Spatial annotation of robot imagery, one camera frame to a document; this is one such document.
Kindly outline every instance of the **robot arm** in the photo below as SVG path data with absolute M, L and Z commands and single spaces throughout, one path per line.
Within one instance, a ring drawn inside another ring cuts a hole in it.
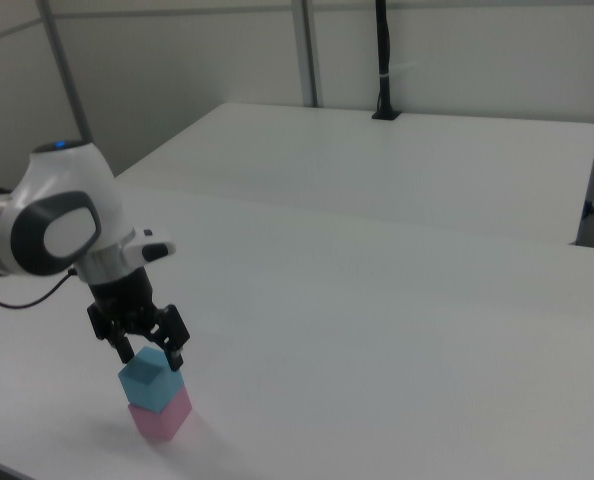
M 0 189 L 0 276 L 53 275 L 74 265 L 95 302 L 95 335 L 133 356 L 126 334 L 159 345 L 170 367 L 182 365 L 190 338 L 174 305 L 158 309 L 144 266 L 172 255 L 165 231 L 135 229 L 124 216 L 114 176 L 91 143 L 37 148 L 12 192 Z

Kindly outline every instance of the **stacked cubes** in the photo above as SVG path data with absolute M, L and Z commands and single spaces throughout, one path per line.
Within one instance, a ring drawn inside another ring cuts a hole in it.
M 139 432 L 170 440 L 192 410 L 181 372 L 173 372 L 161 350 L 144 347 L 119 372 L 128 409 Z

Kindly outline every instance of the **black pole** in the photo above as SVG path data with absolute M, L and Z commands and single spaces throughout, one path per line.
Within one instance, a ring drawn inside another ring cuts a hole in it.
M 373 114 L 376 120 L 394 120 L 401 112 L 393 110 L 390 104 L 390 35 L 386 19 L 386 0 L 375 0 L 377 16 L 377 48 L 379 52 L 379 101 L 377 111 Z

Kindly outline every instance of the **white wall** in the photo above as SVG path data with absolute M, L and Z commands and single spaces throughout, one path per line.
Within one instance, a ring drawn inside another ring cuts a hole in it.
M 388 20 L 391 67 L 406 67 L 392 79 L 395 106 L 594 123 L 594 6 L 391 8 Z M 374 109 L 372 2 L 316 0 L 314 24 L 324 106 Z M 584 222 L 581 237 L 594 245 L 594 224 Z
M 0 186 L 20 180 L 36 146 L 78 137 L 35 3 L 0 1 Z
M 51 4 L 115 173 L 223 102 L 304 103 L 291 0 Z

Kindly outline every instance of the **table surface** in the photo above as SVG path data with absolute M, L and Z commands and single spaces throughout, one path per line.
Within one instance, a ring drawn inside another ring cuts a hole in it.
M 589 124 L 226 104 L 120 178 L 565 244 L 593 159 Z
M 139 436 L 85 285 L 0 309 L 0 463 L 41 479 L 594 478 L 594 250 L 122 187 L 192 333 Z M 53 279 L 0 279 L 24 301 Z

